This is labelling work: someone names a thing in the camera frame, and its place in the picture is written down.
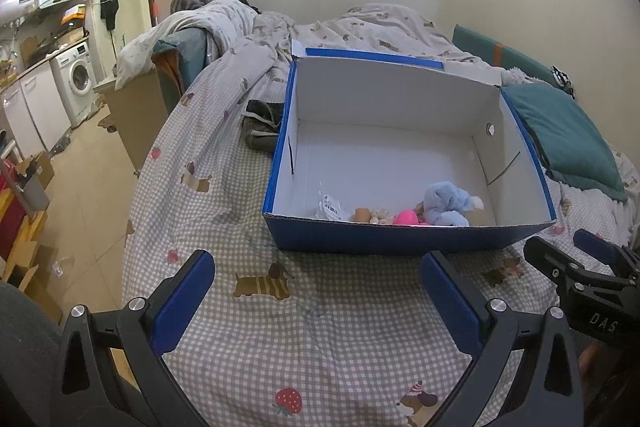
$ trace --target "washing machine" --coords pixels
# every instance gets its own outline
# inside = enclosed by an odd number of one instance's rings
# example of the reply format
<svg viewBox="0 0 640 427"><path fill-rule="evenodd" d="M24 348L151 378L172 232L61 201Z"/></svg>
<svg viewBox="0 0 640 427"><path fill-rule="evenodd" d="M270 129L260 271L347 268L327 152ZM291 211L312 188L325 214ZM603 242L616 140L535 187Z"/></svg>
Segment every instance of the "washing machine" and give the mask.
<svg viewBox="0 0 640 427"><path fill-rule="evenodd" d="M51 70L71 127L78 127L91 113L95 102L95 75L85 41L51 59Z"/></svg>

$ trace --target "white cabinet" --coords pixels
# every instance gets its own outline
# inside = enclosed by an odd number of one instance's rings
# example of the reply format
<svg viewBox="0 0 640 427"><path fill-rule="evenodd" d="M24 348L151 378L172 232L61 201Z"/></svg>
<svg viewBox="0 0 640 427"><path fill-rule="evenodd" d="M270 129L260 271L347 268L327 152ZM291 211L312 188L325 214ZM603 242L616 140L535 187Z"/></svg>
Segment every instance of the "white cabinet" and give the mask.
<svg viewBox="0 0 640 427"><path fill-rule="evenodd" d="M62 105L49 63L45 62L25 75L20 84L33 123L46 150L50 151L69 130L71 122Z"/></svg>
<svg viewBox="0 0 640 427"><path fill-rule="evenodd" d="M36 155L44 150L44 145L38 136L31 115L24 99L20 82L7 87L0 96L4 115L9 122L18 149L22 156Z"/></svg>

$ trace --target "tiled floor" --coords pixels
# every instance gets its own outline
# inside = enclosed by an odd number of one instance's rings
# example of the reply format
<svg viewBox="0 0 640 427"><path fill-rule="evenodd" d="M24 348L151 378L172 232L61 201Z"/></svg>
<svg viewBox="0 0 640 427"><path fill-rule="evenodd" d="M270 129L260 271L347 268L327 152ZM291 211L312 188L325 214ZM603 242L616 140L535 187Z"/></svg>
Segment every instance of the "tiled floor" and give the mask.
<svg viewBox="0 0 640 427"><path fill-rule="evenodd" d="M36 262L63 317L76 304L93 312L122 306L124 235L137 178L118 133L98 127L108 114L105 107L84 122L52 159L49 219ZM53 273L55 261L61 277Z"/></svg>

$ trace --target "door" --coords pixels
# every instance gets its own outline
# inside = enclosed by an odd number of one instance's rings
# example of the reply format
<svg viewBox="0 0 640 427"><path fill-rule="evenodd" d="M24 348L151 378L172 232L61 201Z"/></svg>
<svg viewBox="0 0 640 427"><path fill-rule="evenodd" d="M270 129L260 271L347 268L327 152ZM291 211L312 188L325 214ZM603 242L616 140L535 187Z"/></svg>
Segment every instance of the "door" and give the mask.
<svg viewBox="0 0 640 427"><path fill-rule="evenodd" d="M7 88L2 93L2 107L4 115L11 126L14 133L15 142L22 156L36 155L44 150L44 145L38 136L31 115L27 108L27 103L20 89L20 82L16 82L13 86Z"/></svg>
<svg viewBox="0 0 640 427"><path fill-rule="evenodd" d="M71 92L78 96L86 96L94 87L87 67L87 62L80 59L76 60L69 70Z"/></svg>
<svg viewBox="0 0 640 427"><path fill-rule="evenodd" d="M47 151L50 151L69 130L71 122L62 105L49 63L37 67L20 83L33 123Z"/></svg>

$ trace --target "water heater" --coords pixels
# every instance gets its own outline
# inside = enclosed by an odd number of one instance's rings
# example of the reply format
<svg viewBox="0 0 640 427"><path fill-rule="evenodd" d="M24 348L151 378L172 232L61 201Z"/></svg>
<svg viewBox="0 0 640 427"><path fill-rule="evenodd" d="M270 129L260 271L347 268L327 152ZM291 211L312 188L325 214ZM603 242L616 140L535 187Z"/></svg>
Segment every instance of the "water heater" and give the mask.
<svg viewBox="0 0 640 427"><path fill-rule="evenodd" d="M0 0L0 26L24 17L36 8L36 0Z"/></svg>

